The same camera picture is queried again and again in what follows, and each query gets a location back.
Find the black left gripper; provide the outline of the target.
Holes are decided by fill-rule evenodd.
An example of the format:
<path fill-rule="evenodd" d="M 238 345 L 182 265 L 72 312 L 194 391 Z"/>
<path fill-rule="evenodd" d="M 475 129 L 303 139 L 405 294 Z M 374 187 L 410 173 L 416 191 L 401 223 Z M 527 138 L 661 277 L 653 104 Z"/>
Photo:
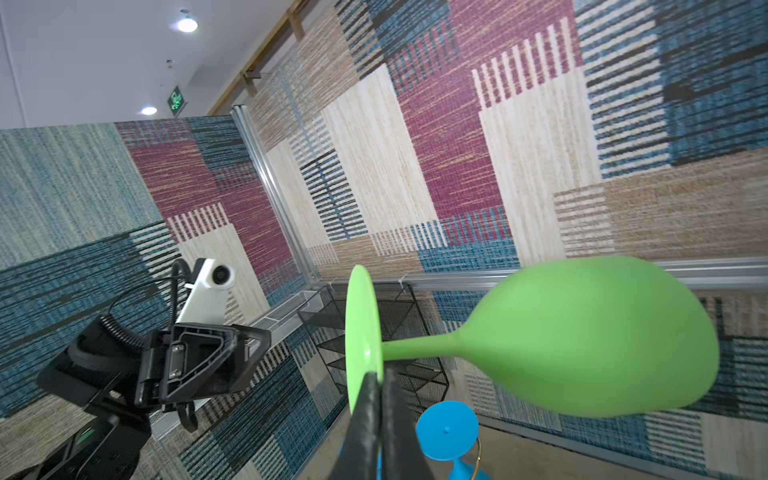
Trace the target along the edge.
<path fill-rule="evenodd" d="M 174 403 L 244 390 L 270 349 L 271 333 L 242 325 L 176 323 L 144 336 L 134 405 L 175 411 Z"/>

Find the green wine glass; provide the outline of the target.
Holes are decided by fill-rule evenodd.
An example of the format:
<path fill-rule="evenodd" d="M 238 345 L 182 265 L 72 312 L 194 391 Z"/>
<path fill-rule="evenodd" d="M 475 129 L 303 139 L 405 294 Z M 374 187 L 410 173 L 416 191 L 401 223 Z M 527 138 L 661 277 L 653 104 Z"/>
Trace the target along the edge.
<path fill-rule="evenodd" d="M 351 272 L 345 313 L 350 400 L 388 361 L 458 357 L 510 394 L 570 416 L 607 418 L 691 405 L 719 368 L 698 298 L 632 257 L 539 263 L 492 288 L 456 330 L 384 341 L 368 270 Z"/>

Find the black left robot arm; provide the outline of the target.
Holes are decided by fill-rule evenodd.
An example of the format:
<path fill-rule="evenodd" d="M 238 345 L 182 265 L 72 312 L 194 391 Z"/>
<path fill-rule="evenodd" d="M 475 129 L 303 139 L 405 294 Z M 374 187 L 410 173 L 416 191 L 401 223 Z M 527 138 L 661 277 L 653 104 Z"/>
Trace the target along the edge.
<path fill-rule="evenodd" d="M 220 260 L 175 260 L 170 318 L 139 334 L 106 308 L 38 374 L 44 391 L 92 420 L 16 479 L 128 479 L 152 433 L 156 411 L 177 414 L 189 432 L 195 403 L 246 390 L 269 351 L 269 331 L 228 325 L 225 310 L 236 270 Z"/>

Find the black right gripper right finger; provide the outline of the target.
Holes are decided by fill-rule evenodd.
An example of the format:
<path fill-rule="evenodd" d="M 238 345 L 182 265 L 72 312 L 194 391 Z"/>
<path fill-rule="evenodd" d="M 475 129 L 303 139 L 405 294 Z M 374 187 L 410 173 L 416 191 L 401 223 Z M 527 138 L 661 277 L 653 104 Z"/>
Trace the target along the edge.
<path fill-rule="evenodd" d="M 396 373 L 385 369 L 382 386 L 382 478 L 433 479 L 415 432 L 411 411 Z"/>

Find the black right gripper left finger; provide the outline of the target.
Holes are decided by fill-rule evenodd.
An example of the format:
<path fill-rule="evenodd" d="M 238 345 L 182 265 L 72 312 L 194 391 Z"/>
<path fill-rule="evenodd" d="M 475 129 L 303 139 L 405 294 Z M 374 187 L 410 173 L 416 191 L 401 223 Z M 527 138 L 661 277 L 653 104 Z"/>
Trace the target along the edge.
<path fill-rule="evenodd" d="M 377 478 L 381 423 L 381 386 L 375 372 L 368 372 L 358 393 L 355 408 L 331 480 Z"/>

